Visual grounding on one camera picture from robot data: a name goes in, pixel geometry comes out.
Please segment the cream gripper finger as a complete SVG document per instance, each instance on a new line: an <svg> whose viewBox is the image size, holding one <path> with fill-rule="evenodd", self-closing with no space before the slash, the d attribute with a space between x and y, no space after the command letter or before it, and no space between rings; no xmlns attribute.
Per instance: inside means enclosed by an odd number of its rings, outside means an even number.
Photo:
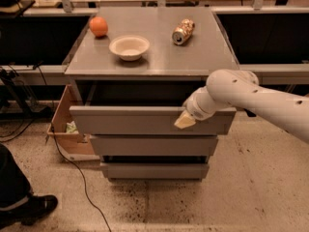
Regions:
<svg viewBox="0 0 309 232"><path fill-rule="evenodd" d="M187 110L184 110L174 123L174 125L179 129L185 129L194 126L195 124L195 118Z"/></svg>

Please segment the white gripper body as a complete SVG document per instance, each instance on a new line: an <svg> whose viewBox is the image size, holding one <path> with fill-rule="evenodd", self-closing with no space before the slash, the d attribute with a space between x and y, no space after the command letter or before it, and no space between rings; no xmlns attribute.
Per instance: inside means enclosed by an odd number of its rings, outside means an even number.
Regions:
<svg viewBox="0 0 309 232"><path fill-rule="evenodd" d="M194 91L183 103L182 116L191 121L209 119L216 111L226 107L226 103L216 101L206 87Z"/></svg>

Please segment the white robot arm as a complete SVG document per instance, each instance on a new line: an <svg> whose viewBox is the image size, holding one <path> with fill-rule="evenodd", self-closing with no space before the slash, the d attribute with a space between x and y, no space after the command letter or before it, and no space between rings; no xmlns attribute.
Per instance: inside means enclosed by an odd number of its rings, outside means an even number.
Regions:
<svg viewBox="0 0 309 232"><path fill-rule="evenodd" d="M309 98L264 88L250 71L217 70L206 85L194 91L183 103L176 120L179 129L192 127L227 107L246 109L281 130L309 142Z"/></svg>

